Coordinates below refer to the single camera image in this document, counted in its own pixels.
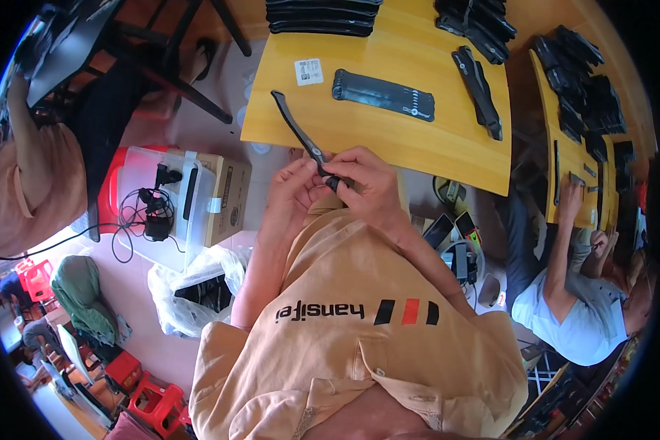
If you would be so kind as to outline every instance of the plastic storage box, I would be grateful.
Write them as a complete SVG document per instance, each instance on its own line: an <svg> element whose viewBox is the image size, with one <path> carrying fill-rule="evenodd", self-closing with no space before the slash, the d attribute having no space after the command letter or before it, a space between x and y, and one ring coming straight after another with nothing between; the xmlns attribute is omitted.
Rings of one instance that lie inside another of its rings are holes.
<svg viewBox="0 0 660 440"><path fill-rule="evenodd" d="M133 226L129 234L132 239L132 250L149 261L179 273L186 273L186 268L201 253L205 244L208 213L214 208L212 206L214 199L211 198L215 186L214 172L205 169L200 161L186 155L139 147L128 148L124 166L117 180L117 205L122 207L125 219L128 220L137 202L137 195L134 194L129 198L127 195L140 188L154 188L157 165L160 163L166 165L169 171L176 170L183 174L181 181L159 187L167 192L174 206L174 222L170 237L163 242L152 242L150 237L142 235L144 226ZM146 205L139 201L139 207L144 206ZM145 214L142 212L137 221L143 221L144 217ZM130 249L124 231L117 233L117 239L124 247Z"/></svg>

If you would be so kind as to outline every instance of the man in orange shirt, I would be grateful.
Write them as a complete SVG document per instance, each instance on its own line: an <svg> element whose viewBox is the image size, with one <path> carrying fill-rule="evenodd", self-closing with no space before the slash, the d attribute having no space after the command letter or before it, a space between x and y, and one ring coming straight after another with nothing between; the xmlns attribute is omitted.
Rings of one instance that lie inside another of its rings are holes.
<svg viewBox="0 0 660 440"><path fill-rule="evenodd" d="M272 180L231 325L203 330L196 436L499 436L528 394L508 315L467 304L387 163L355 147L323 167L357 190L333 194L308 158Z"/></svg>
<svg viewBox="0 0 660 440"><path fill-rule="evenodd" d="M164 54L154 44L138 50L152 60ZM193 70L190 82L202 69ZM63 122L37 128L25 102L29 84L14 75L7 95L13 139L0 149L0 257L40 244L97 200L124 129L151 89L134 66L115 61Z"/></svg>

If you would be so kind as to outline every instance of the cardboard box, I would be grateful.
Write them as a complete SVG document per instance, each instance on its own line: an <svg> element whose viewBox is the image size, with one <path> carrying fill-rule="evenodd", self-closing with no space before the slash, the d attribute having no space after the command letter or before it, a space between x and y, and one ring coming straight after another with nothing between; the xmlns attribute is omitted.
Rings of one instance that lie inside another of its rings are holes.
<svg viewBox="0 0 660 440"><path fill-rule="evenodd" d="M240 232L252 176L252 165L215 154L174 149L168 152L177 155L188 154L199 160L204 168L215 173L215 186L211 194L211 198L214 199L212 210L215 212L208 216L205 245L213 246Z"/></svg>

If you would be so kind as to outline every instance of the light blue shirt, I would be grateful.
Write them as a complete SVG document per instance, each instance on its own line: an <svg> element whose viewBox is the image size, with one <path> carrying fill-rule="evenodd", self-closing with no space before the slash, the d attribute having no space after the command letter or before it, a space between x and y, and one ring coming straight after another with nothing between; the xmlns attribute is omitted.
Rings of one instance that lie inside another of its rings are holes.
<svg viewBox="0 0 660 440"><path fill-rule="evenodd" d="M567 360L584 367L598 364L627 339L621 309L626 295L621 289L568 270L564 288L577 302L560 324L543 300L545 280L546 269L518 295L511 317Z"/></svg>

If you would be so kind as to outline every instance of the sandal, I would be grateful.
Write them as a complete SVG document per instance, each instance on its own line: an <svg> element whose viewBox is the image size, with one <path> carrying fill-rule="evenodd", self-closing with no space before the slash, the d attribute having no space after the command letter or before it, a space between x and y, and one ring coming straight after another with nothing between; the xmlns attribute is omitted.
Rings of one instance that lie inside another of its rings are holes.
<svg viewBox="0 0 660 440"><path fill-rule="evenodd" d="M205 59L208 62L205 65L205 68L202 70L202 72L195 77L195 81L202 81L207 77L208 72L210 71L210 66L212 65L212 57L215 56L215 50L216 50L216 45L215 41L211 40L210 38L203 37L199 39L195 43L195 50L198 51L198 49L203 48L203 55L205 55Z"/></svg>

